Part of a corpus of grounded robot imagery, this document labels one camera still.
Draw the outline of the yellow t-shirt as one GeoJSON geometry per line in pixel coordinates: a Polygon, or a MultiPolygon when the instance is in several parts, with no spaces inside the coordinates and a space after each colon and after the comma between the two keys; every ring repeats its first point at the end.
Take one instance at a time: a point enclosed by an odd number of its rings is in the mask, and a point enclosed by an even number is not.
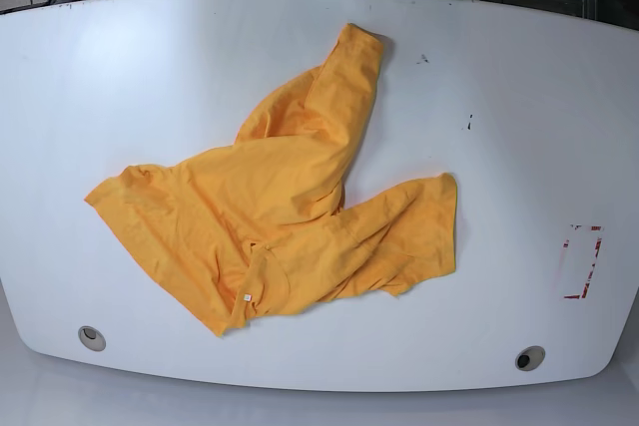
{"type": "Polygon", "coordinates": [[[348,24],[319,66],[255,107],[231,145],[172,167],[129,166],[86,201],[139,267],[217,335],[451,274],[453,176],[343,203],[382,55],[378,38],[348,24]]]}

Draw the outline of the red tape marking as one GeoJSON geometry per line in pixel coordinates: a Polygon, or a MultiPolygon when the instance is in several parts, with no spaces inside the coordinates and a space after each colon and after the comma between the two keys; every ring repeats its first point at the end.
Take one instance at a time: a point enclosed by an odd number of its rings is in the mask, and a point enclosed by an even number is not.
{"type": "Polygon", "coordinates": [[[558,290],[562,299],[579,300],[587,296],[604,228],[600,225],[572,224],[563,243],[558,290]]]}

